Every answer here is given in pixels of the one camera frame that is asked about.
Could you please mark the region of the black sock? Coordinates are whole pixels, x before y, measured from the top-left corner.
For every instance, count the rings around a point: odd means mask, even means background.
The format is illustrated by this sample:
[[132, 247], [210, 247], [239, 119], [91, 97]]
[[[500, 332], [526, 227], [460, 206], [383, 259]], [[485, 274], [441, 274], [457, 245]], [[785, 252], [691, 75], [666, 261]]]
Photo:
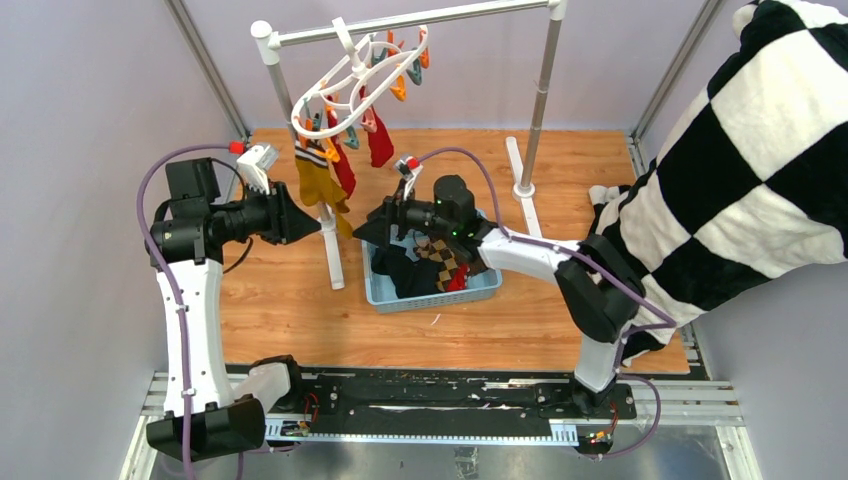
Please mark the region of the black sock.
[[430, 260], [407, 262], [390, 270], [398, 298], [412, 298], [440, 293], [437, 286], [440, 266]]
[[374, 274], [389, 277], [392, 281], [405, 281], [414, 273], [415, 262], [399, 245], [376, 247], [370, 261]]

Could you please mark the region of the mustard yellow sock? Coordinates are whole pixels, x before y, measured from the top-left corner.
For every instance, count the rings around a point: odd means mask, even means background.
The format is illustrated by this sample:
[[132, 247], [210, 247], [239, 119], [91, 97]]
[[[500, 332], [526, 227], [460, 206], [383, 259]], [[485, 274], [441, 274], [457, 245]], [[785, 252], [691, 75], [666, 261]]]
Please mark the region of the mustard yellow sock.
[[348, 196], [332, 178], [329, 160], [323, 147], [315, 141], [306, 146], [297, 142], [294, 146], [295, 165], [299, 174], [300, 199], [305, 206], [324, 203], [335, 213], [337, 229], [345, 238], [353, 237], [353, 227], [344, 217], [350, 212]]

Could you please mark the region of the brown argyle sock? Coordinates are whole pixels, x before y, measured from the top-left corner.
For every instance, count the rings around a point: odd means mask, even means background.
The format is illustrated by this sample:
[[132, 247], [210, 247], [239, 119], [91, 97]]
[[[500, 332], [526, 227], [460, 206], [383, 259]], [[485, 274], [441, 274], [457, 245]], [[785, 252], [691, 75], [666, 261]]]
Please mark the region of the brown argyle sock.
[[420, 259], [436, 262], [440, 266], [437, 286], [440, 292], [446, 292], [446, 286], [454, 272], [464, 263], [457, 259], [443, 240], [418, 239], [415, 241], [414, 251]]

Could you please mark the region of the red snowflake christmas sock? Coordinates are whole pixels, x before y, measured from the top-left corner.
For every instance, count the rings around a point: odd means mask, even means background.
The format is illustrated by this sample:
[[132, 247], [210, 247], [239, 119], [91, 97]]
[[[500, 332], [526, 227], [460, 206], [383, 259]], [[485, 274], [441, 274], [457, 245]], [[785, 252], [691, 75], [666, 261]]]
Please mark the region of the red snowflake christmas sock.
[[467, 288], [467, 279], [468, 279], [468, 266], [463, 264], [461, 265], [453, 274], [452, 278], [448, 282], [445, 291], [446, 292], [457, 292], [462, 291]]

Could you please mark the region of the light blue plastic basket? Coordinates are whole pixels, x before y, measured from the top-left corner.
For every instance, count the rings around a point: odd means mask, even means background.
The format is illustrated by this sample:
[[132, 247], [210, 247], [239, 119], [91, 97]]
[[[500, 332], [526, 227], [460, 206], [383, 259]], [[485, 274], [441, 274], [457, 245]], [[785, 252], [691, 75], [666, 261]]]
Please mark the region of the light blue plastic basket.
[[[390, 245], [399, 245], [405, 248], [407, 256], [417, 262], [423, 260], [414, 251], [415, 241], [421, 238], [443, 240], [433, 231], [430, 234], [425, 234], [409, 230], [402, 240], [393, 240]], [[469, 269], [468, 284], [465, 290], [400, 299], [395, 294], [392, 280], [387, 276], [374, 274], [371, 270], [370, 261], [377, 246], [364, 241], [361, 241], [361, 246], [366, 300], [381, 314], [488, 300], [495, 295], [503, 283], [503, 275], [498, 270], [487, 269], [480, 273], [473, 273]]]

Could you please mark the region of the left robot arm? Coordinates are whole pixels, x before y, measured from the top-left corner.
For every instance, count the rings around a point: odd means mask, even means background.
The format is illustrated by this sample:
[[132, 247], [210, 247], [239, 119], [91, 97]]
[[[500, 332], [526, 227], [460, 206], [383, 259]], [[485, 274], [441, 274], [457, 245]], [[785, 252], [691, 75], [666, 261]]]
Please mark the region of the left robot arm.
[[164, 417], [147, 425], [147, 442], [184, 462], [254, 450], [265, 442], [267, 412], [298, 411], [307, 389], [290, 355], [255, 362], [231, 385], [220, 322], [223, 247], [253, 237], [290, 244], [321, 225], [282, 182], [219, 204], [212, 159], [169, 163], [165, 173], [170, 198], [143, 230], [166, 312], [169, 367]]

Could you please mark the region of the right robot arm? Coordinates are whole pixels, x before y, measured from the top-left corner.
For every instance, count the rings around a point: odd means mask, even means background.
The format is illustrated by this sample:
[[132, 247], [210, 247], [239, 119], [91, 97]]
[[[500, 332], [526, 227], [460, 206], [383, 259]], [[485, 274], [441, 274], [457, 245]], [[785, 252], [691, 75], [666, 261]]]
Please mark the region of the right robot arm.
[[589, 418], [609, 407], [625, 326], [645, 298], [641, 281], [610, 242], [596, 234], [554, 241], [510, 230], [478, 211], [458, 175], [440, 177], [430, 201], [416, 199], [409, 181], [400, 181], [353, 235], [387, 247], [410, 230], [444, 241], [471, 269], [507, 270], [557, 286], [582, 335], [570, 402]]

